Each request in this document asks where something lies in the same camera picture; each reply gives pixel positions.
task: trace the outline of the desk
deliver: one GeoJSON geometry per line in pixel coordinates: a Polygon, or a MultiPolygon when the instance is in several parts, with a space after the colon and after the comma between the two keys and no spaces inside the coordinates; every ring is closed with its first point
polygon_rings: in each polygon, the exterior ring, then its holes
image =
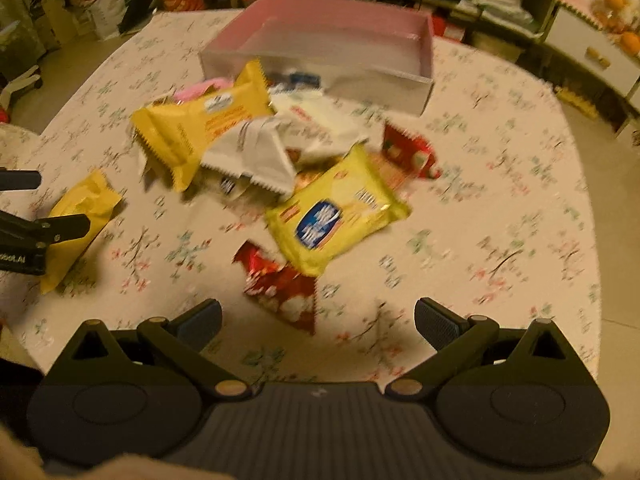
{"type": "Polygon", "coordinates": [[[102,168],[126,205],[60,288],[0,276],[0,316],[47,370],[81,322],[132,328],[204,298],[224,325],[205,348],[243,379],[383,384],[433,353],[414,328],[422,296],[503,326],[552,317],[596,374],[600,285],[589,195],[574,139],[551,88],[466,46],[434,40],[433,97],[412,118],[341,103],[380,140],[385,115],[423,133],[444,174],[414,182],[414,212],[336,258],[318,281],[316,334],[293,329],[242,294],[231,264],[248,238],[276,250],[262,221],[244,225],[210,196],[190,204],[155,183],[143,191],[129,116],[173,84],[199,81],[198,51],[235,10],[159,14],[82,85],[41,137],[20,144],[34,192],[0,208],[44,216],[63,189],[102,168]]]}

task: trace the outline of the floor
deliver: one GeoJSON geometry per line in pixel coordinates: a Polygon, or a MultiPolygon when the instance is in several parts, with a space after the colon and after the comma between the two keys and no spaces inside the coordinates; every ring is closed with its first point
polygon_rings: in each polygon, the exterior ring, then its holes
{"type": "MultiPolygon", "coordinates": [[[[18,99],[13,122],[42,132],[125,40],[80,39],[46,56],[41,63],[44,86],[18,99]]],[[[598,382],[609,401],[611,424],[596,464],[607,479],[640,480],[640,157],[616,141],[608,124],[591,121],[569,106],[564,111],[591,194],[602,277],[598,382]]]]}

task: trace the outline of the yellow wrapper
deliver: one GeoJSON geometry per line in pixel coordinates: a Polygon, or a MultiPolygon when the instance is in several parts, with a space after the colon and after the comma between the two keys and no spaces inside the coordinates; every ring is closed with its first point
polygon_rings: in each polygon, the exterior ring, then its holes
{"type": "Polygon", "coordinates": [[[73,186],[60,201],[53,206],[49,216],[85,214],[91,227],[84,238],[68,240],[49,246],[46,253],[46,269],[40,277],[40,292],[53,290],[68,273],[80,254],[94,241],[102,228],[111,219],[113,208],[122,199],[113,189],[100,170],[95,170],[86,179],[73,186]]]}
{"type": "Polygon", "coordinates": [[[131,121],[143,142],[171,170],[176,191],[184,191],[209,145],[240,121],[273,115],[258,60],[247,63],[233,88],[184,104],[141,108],[131,121]]]}
{"type": "Polygon", "coordinates": [[[357,144],[323,176],[269,209],[265,218],[286,259],[303,274],[320,276],[338,254],[410,213],[357,144]]]}

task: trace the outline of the pink box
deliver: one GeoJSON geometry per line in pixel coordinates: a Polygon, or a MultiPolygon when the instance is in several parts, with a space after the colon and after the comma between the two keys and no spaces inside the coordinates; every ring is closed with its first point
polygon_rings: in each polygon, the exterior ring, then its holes
{"type": "Polygon", "coordinates": [[[319,75],[336,97],[420,115],[433,88],[431,15],[360,0],[258,0],[200,53],[206,78],[235,77],[259,57],[267,73],[319,75]]]}

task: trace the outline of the wooden drawer handle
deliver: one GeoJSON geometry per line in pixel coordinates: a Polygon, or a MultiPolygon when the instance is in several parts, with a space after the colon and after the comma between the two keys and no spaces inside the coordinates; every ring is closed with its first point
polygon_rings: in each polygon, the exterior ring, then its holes
{"type": "Polygon", "coordinates": [[[601,56],[600,53],[592,46],[587,47],[587,51],[584,55],[599,64],[603,70],[606,70],[611,66],[611,62],[606,57],[601,56]]]}

